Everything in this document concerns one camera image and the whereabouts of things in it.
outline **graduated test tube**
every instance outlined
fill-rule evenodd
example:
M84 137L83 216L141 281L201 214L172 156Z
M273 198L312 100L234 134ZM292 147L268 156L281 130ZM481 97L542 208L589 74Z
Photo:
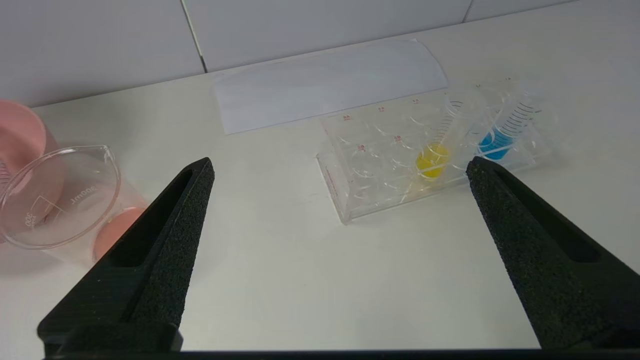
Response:
M486 102L476 91L446 92L440 120L431 128L427 146L415 161L421 176L427 180L436 179L452 158L460 158L457 153L464 151L469 142L477 144L483 133L471 139L468 138L469 129L483 123L485 115Z
M510 99L479 149L488 159L500 160L512 148L513 142L522 134L540 110L541 97L533 87L520 84L519 94Z

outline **white paper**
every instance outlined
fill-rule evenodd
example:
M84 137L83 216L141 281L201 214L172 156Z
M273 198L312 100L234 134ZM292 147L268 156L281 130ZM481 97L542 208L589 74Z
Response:
M447 87L415 40L384 40L214 75L226 134Z

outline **white wall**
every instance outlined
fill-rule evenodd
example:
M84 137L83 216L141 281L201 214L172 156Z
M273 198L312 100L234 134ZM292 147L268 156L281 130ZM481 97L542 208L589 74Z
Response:
M465 22L523 12L573 0L473 0Z
M564 0L185 0L209 71ZM0 98L38 106L201 74L180 0L0 0Z
M179 0L0 3L0 98L37 106L204 72Z
M471 0L186 0L209 71L459 24Z

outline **yellow liquid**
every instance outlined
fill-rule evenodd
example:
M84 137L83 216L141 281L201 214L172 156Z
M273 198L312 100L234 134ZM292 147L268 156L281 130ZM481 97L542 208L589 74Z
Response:
M428 179L435 179L440 176L444 166L427 170L431 167L446 164L449 161L449 151L442 144L433 144L427 146L422 150L418 158L415 160L415 165L418 170L422 172L422 175Z

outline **white table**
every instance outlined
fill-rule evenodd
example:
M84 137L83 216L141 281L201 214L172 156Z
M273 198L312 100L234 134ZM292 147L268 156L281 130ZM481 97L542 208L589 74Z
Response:
M584 1L404 35L450 83L526 47L562 72L579 127L561 167L520 174L640 271L640 2ZM466 188L339 222L317 120L223 134L211 74L36 109L63 145L106 143L153 199L185 165L216 180L180 331L184 350L527 348L538 342ZM36 326L83 272L0 245L0 358L36 359Z

